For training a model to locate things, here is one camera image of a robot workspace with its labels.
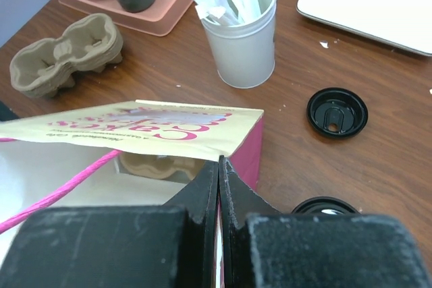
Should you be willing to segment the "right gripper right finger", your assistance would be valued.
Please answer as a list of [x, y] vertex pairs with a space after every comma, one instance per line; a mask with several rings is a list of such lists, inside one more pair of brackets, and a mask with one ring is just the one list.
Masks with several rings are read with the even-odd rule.
[[284, 214], [219, 159], [226, 287], [430, 287], [415, 239], [384, 214]]

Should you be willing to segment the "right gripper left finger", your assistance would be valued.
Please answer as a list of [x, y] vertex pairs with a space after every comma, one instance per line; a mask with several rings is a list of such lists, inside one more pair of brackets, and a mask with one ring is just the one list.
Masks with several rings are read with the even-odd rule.
[[47, 208], [21, 226], [2, 287], [215, 287], [218, 164], [162, 205]]

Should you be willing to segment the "black coffee cup lid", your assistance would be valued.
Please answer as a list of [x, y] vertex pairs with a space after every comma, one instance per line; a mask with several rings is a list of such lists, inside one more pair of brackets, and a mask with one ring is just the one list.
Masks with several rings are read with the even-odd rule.
[[317, 196], [309, 198], [297, 205], [293, 214], [358, 214], [359, 211], [349, 203], [329, 196]]

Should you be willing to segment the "pink paper gift bag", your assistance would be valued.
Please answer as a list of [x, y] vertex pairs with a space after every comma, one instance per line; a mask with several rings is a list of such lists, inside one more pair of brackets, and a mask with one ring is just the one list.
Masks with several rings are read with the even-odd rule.
[[132, 203], [123, 152], [225, 156], [255, 187], [263, 119], [261, 109], [135, 100], [3, 122], [1, 230], [54, 204]]

